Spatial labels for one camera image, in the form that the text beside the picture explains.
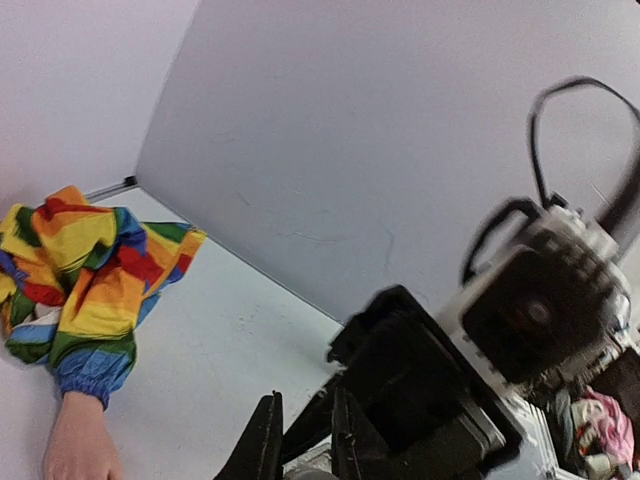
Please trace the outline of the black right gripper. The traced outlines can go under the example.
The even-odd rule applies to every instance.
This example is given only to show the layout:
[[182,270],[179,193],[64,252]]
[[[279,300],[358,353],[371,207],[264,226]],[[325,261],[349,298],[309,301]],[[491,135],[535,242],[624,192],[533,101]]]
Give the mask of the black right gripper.
[[584,352],[616,310],[492,310],[487,297],[467,304],[456,296],[447,314],[487,373],[405,287],[383,290],[332,341],[327,357],[341,370],[286,431],[283,461],[329,439],[338,479],[483,479],[516,460],[524,440],[501,387]]

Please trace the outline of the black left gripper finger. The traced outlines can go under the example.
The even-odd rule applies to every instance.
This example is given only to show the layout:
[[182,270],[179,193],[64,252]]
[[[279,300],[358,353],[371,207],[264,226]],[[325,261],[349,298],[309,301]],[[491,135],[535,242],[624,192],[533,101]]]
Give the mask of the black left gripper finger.
[[258,402],[229,459],[215,480],[283,478],[283,402],[273,391]]

